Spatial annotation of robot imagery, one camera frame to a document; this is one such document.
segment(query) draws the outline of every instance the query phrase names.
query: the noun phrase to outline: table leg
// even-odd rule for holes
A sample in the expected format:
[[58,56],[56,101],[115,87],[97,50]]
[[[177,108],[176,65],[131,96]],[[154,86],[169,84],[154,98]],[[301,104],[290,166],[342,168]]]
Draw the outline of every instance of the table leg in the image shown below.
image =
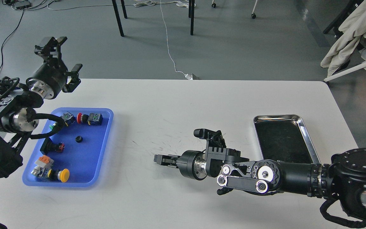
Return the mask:
[[189,0],[189,18],[192,16],[192,0]]
[[121,37],[123,37],[123,36],[125,36],[125,35],[124,35],[124,31],[122,30],[121,19],[119,18],[119,12],[118,12],[118,7],[117,7],[117,1],[116,1],[116,0],[112,0],[112,5],[114,6],[115,17],[117,18],[117,23],[118,23],[119,33],[121,34]]
[[192,10],[190,11],[191,17],[190,17],[190,35],[193,35],[193,28],[194,28],[194,0],[192,1],[192,5],[191,7],[189,7],[189,9],[191,8]]
[[122,6],[122,12],[124,12],[124,18],[127,19],[128,16],[126,15],[126,9],[125,9],[125,2],[124,2],[124,0],[121,0],[121,6]]

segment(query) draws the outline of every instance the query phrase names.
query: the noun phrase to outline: gray floor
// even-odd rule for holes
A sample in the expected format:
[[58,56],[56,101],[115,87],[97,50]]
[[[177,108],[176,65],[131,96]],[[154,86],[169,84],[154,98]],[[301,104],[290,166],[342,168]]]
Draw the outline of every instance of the gray floor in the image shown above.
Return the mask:
[[[62,0],[51,4],[51,8],[110,3]],[[323,35],[321,31],[347,0],[260,0],[256,19],[250,18],[253,0],[216,3],[213,9],[211,0],[196,2],[194,36],[189,35],[186,8],[162,6],[170,54],[178,71],[194,73],[202,80],[325,78],[327,70],[320,67],[320,61],[335,39],[333,32]],[[126,37],[121,38],[111,6],[26,11],[19,29],[4,47],[0,77],[20,77],[24,81],[42,62],[33,54],[34,45],[45,36],[65,35],[68,41],[62,47],[63,60],[68,68],[82,63],[81,78],[183,80],[183,74],[174,72],[167,54],[160,6],[127,6],[127,13],[129,18],[122,18]],[[0,2],[0,45],[20,16],[21,11]],[[355,54],[350,66],[361,61]],[[366,147],[366,71],[331,81],[330,90],[358,146]]]

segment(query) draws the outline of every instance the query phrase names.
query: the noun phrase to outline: white power cable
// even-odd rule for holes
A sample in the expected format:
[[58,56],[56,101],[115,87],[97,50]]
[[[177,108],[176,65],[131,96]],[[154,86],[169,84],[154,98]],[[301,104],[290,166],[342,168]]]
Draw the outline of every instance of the white power cable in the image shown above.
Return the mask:
[[176,63],[174,62],[174,60],[173,60],[172,56],[170,55],[170,51],[169,51],[169,39],[168,39],[168,37],[167,37],[167,26],[166,26],[165,19],[164,19],[164,17],[163,17],[162,0],[160,0],[160,11],[162,12],[162,19],[163,19],[163,23],[165,24],[165,29],[166,29],[167,53],[169,54],[169,57],[170,57],[170,59],[171,59],[171,60],[172,60],[172,62],[173,62],[173,65],[174,65],[174,71],[175,71],[176,73],[182,73],[182,74],[184,74],[184,75],[185,75],[185,77],[187,77],[187,74],[185,74],[184,72],[181,72],[181,71],[177,71],[177,70],[176,70]]

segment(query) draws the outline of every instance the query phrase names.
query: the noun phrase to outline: yellow mushroom button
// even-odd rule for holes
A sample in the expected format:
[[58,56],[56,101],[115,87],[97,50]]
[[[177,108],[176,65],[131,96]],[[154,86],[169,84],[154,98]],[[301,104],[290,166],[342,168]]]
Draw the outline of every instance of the yellow mushroom button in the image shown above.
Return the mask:
[[70,177],[70,171],[68,169],[63,169],[60,173],[60,181],[65,183],[67,180],[69,180]]

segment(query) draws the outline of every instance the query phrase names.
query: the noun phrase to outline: stainless steel tray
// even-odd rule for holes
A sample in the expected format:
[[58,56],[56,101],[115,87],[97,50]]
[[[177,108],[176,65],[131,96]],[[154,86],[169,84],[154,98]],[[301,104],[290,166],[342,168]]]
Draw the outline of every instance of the stainless steel tray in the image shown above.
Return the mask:
[[295,114],[254,118],[262,157],[292,163],[320,163],[302,118]]

